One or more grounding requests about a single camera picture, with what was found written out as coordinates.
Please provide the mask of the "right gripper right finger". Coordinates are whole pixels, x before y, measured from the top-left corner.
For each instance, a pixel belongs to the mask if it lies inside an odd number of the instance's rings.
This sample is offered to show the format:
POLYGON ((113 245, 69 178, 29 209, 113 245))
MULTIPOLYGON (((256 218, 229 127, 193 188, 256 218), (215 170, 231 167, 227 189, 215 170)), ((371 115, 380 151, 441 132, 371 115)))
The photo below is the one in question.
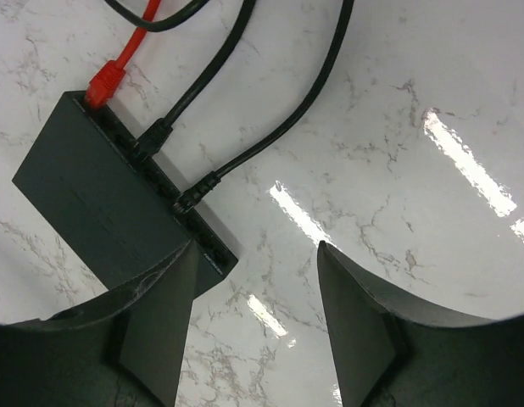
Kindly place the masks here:
POLYGON ((524 406, 524 314, 437 305, 326 242, 317 270, 344 405, 524 406))

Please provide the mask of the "black network switch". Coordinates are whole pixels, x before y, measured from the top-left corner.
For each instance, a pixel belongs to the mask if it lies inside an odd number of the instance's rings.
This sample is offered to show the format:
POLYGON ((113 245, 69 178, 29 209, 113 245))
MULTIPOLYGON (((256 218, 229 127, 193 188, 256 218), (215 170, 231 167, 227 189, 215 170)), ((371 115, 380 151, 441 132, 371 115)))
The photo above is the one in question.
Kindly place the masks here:
POLYGON ((82 91, 64 92, 13 183, 107 289, 196 242, 200 296, 237 256, 195 210, 173 214, 178 188, 153 159, 131 161, 135 144, 110 108, 91 110, 82 91))

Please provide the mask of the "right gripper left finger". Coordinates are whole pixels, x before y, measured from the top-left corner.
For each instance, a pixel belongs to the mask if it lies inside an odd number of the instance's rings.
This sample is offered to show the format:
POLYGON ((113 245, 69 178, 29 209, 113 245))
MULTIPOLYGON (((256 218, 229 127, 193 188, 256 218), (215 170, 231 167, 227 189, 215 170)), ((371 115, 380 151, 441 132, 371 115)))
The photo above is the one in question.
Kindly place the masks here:
POLYGON ((198 248, 47 320, 0 325, 0 406, 172 406, 198 248))

